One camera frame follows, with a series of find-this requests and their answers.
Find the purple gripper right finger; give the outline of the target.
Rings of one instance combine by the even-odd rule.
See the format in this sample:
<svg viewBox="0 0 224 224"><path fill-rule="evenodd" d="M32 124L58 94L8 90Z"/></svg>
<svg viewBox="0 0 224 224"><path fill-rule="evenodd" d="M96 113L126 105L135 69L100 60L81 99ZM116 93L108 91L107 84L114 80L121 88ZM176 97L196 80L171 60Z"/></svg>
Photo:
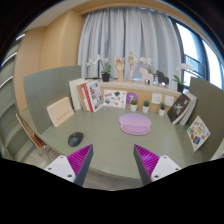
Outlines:
<svg viewBox="0 0 224 224"><path fill-rule="evenodd" d="M180 170L180 167L167 155L158 156L137 144L134 145L133 154L144 185Z"/></svg>

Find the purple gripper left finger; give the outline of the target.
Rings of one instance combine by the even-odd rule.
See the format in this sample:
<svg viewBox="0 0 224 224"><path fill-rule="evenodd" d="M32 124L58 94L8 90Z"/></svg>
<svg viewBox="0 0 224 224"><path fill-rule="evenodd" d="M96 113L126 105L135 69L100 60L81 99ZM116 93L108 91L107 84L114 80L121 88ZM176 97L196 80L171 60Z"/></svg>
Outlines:
<svg viewBox="0 0 224 224"><path fill-rule="evenodd" d="M85 146L69 156L59 155L51 162L45 171L48 171L65 180L82 186L93 156L93 145Z"/></svg>

